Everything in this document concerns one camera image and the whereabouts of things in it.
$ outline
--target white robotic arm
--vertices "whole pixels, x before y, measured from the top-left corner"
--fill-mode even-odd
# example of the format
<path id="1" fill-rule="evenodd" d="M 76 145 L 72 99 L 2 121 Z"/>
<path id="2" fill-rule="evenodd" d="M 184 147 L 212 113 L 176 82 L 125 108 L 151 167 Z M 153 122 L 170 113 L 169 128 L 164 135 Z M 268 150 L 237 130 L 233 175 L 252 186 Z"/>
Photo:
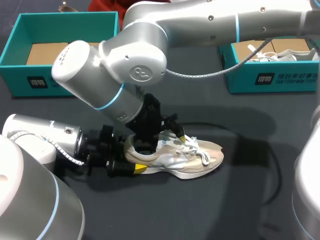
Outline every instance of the white robotic arm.
<path id="1" fill-rule="evenodd" d="M 318 1 L 138 2 L 128 9 L 123 30 L 102 41 L 98 49 L 84 41 L 69 44 L 55 60 L 52 76 L 113 121 L 138 135 L 154 135 L 164 120 L 160 103 L 150 95 L 146 100 L 136 86 L 155 84 L 163 78 L 168 48 L 319 35 Z M 184 134 L 176 124 L 166 128 L 178 137 Z"/>

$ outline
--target black logo label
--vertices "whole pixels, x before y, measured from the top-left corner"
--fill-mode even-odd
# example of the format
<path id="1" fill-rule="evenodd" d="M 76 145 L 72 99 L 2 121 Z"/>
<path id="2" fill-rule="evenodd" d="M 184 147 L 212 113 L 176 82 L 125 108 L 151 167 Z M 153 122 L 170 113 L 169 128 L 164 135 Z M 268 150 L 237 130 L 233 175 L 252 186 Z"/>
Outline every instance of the black logo label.
<path id="1" fill-rule="evenodd" d="M 255 85 L 270 85 L 275 77 L 275 73 L 259 73 L 255 80 Z"/>
<path id="2" fill-rule="evenodd" d="M 47 89 L 48 85 L 43 76 L 27 76 L 28 82 L 33 89 Z"/>

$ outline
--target cardboard box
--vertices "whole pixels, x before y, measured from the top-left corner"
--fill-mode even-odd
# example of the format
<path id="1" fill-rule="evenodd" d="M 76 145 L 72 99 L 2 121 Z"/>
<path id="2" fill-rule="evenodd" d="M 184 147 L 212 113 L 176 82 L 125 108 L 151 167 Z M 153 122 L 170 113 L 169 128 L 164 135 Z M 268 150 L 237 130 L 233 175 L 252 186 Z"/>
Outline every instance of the cardboard box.
<path id="1" fill-rule="evenodd" d="M 287 49 L 295 50 L 298 52 L 307 52 L 310 51 L 308 44 L 305 39 L 273 39 L 272 45 L 274 48 L 274 52 L 279 54 Z"/>
<path id="2" fill-rule="evenodd" d="M 263 43 L 264 41 L 261 40 L 252 40 L 252 41 L 242 41 L 242 42 L 237 42 L 237 43 L 234 43 L 233 46 L 234 46 L 234 50 L 237 54 L 237 58 L 238 58 L 238 61 L 241 62 L 243 60 L 245 60 L 250 54 L 252 54 L 252 51 L 248 48 L 248 45 L 252 45 L 254 46 L 256 49 L 258 47 L 260 47 L 260 45 Z M 274 47 L 272 45 L 271 42 L 269 42 L 264 48 L 262 48 L 261 52 L 263 54 L 265 53 L 270 53 L 270 52 L 274 52 Z"/>
<path id="3" fill-rule="evenodd" d="M 241 62 L 248 44 L 251 41 L 242 45 L 233 43 L 219 47 L 223 69 Z M 274 51 L 271 52 L 280 53 L 287 49 L 304 52 L 309 51 L 308 45 L 304 39 L 299 38 L 274 39 Z M 225 79 L 230 93 L 314 92 L 318 69 L 318 60 L 246 62 L 237 70 L 227 73 Z"/>
<path id="4" fill-rule="evenodd" d="M 13 97 L 72 96 L 51 76 L 56 56 L 76 40 L 96 46 L 120 31 L 117 12 L 23 13 L 0 57 Z"/>

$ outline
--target white sneaker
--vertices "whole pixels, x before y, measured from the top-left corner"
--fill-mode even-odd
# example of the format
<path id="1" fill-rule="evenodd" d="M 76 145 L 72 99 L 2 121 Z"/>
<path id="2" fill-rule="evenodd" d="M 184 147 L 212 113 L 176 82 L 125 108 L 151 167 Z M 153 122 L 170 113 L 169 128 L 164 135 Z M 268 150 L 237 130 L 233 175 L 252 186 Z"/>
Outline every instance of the white sneaker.
<path id="1" fill-rule="evenodd" d="M 141 154 L 135 150 L 134 135 L 126 138 L 124 155 L 132 163 L 146 165 L 143 174 L 168 172 L 180 179 L 201 177 L 216 169 L 224 159 L 222 147 L 209 141 L 185 136 L 182 142 L 171 132 L 159 134 L 153 154 Z"/>
<path id="2" fill-rule="evenodd" d="M 248 48 L 254 52 L 256 48 L 251 44 Z M 314 61 L 318 60 L 319 56 L 315 48 L 310 51 L 293 51 L 287 49 L 280 53 L 275 52 L 258 52 L 257 59 L 250 59 L 249 62 L 295 62 L 295 61 Z"/>

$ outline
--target robot logo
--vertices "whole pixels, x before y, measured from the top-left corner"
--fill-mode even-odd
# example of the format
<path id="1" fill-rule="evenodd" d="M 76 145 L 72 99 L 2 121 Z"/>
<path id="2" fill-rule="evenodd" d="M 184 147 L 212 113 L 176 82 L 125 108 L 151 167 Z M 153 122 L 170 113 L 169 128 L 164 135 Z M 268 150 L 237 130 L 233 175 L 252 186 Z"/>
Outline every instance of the robot logo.
<path id="1" fill-rule="evenodd" d="M 147 66 L 134 66 L 130 70 L 130 77 L 137 82 L 146 82 L 152 78 L 152 71 Z"/>

